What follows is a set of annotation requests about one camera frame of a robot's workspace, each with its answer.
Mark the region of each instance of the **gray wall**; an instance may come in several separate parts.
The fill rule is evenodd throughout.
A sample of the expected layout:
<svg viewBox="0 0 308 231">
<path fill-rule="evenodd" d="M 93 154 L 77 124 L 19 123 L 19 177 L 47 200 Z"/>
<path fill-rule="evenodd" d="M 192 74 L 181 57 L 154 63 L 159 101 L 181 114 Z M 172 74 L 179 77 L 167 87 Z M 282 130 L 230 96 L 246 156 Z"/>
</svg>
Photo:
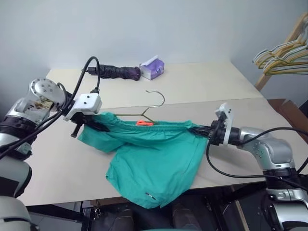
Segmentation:
<svg viewBox="0 0 308 231">
<path fill-rule="evenodd" d="M 51 68 L 101 63 L 231 60 L 255 83 L 260 50 L 282 43 L 307 0 L 2 0 L 0 115 Z M 308 77 L 273 77 L 262 93 L 298 105 Z"/>
</svg>

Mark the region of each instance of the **orange clip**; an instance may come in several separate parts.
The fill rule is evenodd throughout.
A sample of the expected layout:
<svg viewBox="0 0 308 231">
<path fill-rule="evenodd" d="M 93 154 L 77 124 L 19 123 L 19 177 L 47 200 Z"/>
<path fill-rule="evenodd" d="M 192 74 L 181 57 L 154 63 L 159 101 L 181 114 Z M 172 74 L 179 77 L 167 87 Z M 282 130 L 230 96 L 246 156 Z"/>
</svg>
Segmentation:
<svg viewBox="0 0 308 231">
<path fill-rule="evenodd" d="M 153 123 L 150 123 L 150 122 L 145 122 L 143 120 L 138 120 L 137 123 L 136 123 L 137 126 L 153 126 L 154 124 Z"/>
</svg>

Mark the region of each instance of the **tissue box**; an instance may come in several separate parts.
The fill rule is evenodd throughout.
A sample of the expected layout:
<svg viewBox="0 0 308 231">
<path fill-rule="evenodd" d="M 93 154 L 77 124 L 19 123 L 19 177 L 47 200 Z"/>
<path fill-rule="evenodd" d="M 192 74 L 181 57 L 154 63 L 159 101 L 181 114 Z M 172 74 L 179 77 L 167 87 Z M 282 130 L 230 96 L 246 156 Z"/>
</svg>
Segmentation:
<svg viewBox="0 0 308 231">
<path fill-rule="evenodd" d="M 141 75 L 149 80 L 152 80 L 164 72 L 165 63 L 154 56 L 152 59 L 140 64 Z"/>
</svg>

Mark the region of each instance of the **teal shorts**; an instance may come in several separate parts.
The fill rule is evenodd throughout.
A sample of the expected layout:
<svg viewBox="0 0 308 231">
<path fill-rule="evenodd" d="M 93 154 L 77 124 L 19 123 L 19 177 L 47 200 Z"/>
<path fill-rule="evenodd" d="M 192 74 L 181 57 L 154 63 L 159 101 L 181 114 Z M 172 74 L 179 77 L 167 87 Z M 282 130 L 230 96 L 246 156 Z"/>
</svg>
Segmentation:
<svg viewBox="0 0 308 231">
<path fill-rule="evenodd" d="M 187 130 L 196 126 L 191 121 L 136 126 L 109 112 L 94 118 L 110 131 L 84 126 L 78 139 L 106 153 L 116 151 L 106 178 L 123 197 L 144 208 L 162 207 L 190 188 L 207 142 Z"/>
</svg>

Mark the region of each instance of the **wire hanger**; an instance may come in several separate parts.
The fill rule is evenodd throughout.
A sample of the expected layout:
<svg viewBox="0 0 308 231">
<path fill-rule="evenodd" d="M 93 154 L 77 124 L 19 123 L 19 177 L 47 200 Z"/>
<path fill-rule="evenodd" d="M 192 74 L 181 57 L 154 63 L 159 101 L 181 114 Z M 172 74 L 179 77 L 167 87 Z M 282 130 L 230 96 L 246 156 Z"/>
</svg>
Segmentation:
<svg viewBox="0 0 308 231">
<path fill-rule="evenodd" d="M 144 118 L 147 118 L 148 120 L 150 120 L 152 123 L 155 123 L 153 120 L 151 120 L 149 117 L 147 117 L 145 115 L 145 113 L 147 112 L 147 110 L 149 110 L 150 108 L 154 108 L 154 107 L 160 107 L 165 103 L 165 97 L 162 93 L 160 93 L 159 91 L 148 91 L 146 90 L 147 93 L 152 93 L 152 92 L 156 92 L 158 94 L 160 94 L 163 97 L 163 102 L 159 105 L 153 105 L 153 106 L 149 106 L 147 109 L 145 109 L 141 114 L 116 114 L 116 116 L 143 116 Z"/>
</svg>

